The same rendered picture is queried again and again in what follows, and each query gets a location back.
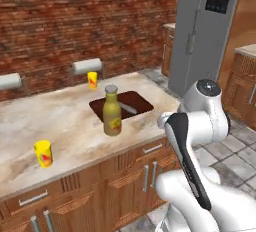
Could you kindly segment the wooden cupboard door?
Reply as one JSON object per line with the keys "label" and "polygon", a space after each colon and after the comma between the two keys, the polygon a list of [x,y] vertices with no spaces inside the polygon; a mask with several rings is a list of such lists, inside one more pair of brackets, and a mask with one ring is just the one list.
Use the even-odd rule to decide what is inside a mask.
{"label": "wooden cupboard door", "polygon": [[[157,172],[156,172],[156,178],[165,172],[176,170],[180,168],[179,162],[176,157],[174,156],[168,156],[165,158],[162,158],[160,160],[157,160]],[[151,181],[152,181],[152,172],[150,174],[150,184],[148,187],[148,206],[147,210],[152,211],[156,209],[157,207],[165,204],[165,201],[161,200],[156,192],[156,188],[151,188]]]}
{"label": "wooden cupboard door", "polygon": [[18,215],[0,222],[0,232],[34,232],[31,215]]}
{"label": "wooden cupboard door", "polygon": [[102,185],[103,232],[115,232],[141,217],[147,209],[144,167],[123,171]]}
{"label": "wooden cupboard door", "polygon": [[55,232],[100,232],[101,211],[96,189],[58,199],[45,210],[50,211]]}

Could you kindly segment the dark brown sink basin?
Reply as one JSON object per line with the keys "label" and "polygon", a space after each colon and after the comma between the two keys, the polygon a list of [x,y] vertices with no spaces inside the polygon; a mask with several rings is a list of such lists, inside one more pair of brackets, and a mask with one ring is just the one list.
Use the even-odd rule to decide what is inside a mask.
{"label": "dark brown sink basin", "polygon": [[[137,111],[137,115],[154,109],[154,106],[136,91],[116,93],[115,99],[118,102],[122,102],[123,104],[134,108]],[[106,100],[107,98],[104,97],[95,99],[89,103],[89,106],[100,120],[103,120],[103,106]]]}

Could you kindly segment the grey sink tap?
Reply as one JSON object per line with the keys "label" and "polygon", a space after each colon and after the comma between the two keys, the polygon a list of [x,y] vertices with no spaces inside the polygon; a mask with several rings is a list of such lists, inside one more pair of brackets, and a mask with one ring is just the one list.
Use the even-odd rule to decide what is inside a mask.
{"label": "grey sink tap", "polygon": [[122,102],[119,102],[119,105],[121,106],[121,108],[123,108],[124,110],[126,110],[127,112],[136,115],[137,114],[137,110],[129,105],[126,105]]}

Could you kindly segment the wide wooden cupboard run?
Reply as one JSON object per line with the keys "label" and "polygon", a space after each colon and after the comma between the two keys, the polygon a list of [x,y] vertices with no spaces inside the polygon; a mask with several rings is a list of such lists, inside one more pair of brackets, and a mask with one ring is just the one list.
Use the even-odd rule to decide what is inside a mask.
{"label": "wide wooden cupboard run", "polygon": [[224,109],[256,131],[256,44],[235,49]]}

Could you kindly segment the narrow wooden cupboard run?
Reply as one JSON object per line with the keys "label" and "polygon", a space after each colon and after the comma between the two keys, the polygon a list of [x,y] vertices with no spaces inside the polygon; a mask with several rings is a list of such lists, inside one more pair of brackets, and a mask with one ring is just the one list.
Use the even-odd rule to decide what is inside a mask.
{"label": "narrow wooden cupboard run", "polygon": [[164,27],[164,45],[163,45],[163,56],[162,56],[162,74],[168,77],[176,24],[167,23],[167,24],[164,24],[163,27]]}

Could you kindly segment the olive bottle with grey cap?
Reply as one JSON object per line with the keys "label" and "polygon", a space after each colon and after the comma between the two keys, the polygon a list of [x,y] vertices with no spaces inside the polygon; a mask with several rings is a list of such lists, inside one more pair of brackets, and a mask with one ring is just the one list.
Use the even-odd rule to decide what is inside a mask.
{"label": "olive bottle with grey cap", "polygon": [[103,105],[104,133],[117,136],[121,132],[121,107],[117,100],[117,86],[110,84],[105,87],[105,103]]}

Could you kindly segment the grey fridge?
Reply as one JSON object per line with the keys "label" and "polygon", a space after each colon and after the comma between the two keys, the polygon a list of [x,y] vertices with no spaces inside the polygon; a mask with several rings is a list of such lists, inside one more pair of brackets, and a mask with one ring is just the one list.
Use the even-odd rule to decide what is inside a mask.
{"label": "grey fridge", "polygon": [[237,0],[178,0],[169,89],[183,96],[199,79],[216,80]]}

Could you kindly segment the wooden drawer front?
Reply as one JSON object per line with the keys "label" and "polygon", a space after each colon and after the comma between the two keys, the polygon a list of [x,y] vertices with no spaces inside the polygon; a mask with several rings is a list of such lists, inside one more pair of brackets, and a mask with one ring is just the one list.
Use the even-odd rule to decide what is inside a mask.
{"label": "wooden drawer front", "polygon": [[27,192],[24,192],[22,194],[18,194],[15,197],[9,198],[6,201],[6,205],[7,205],[7,207],[8,207],[10,212],[18,211],[21,208],[24,208],[25,206],[30,206],[31,205],[31,204],[28,204],[28,205],[25,205],[23,207],[20,207],[19,203],[18,203],[19,199],[25,200],[25,199],[31,198],[33,196],[36,196],[38,194],[43,193],[45,190],[48,190],[48,196],[44,197],[44,198],[42,198],[42,199],[40,199],[40,200],[38,200],[36,202],[33,202],[31,204],[38,203],[38,202],[41,202],[44,199],[49,199],[50,197],[59,195],[62,192],[61,182],[59,180],[57,180],[57,181],[51,182],[51,183],[49,183],[47,185],[43,185],[41,187],[37,187],[35,189],[31,189],[31,190],[29,190]]}
{"label": "wooden drawer front", "polygon": [[[143,148],[148,149],[151,148],[153,146],[162,144],[162,148],[158,149],[156,151],[153,151],[151,153],[148,154],[144,154],[143,153]],[[166,139],[165,138],[161,138],[155,141],[152,141],[150,143],[147,143],[143,146],[138,147],[135,151],[134,151],[134,156],[135,156],[135,161],[136,162],[145,162],[151,159],[158,159],[159,157],[163,157],[167,154],[167,150],[166,150]]]}

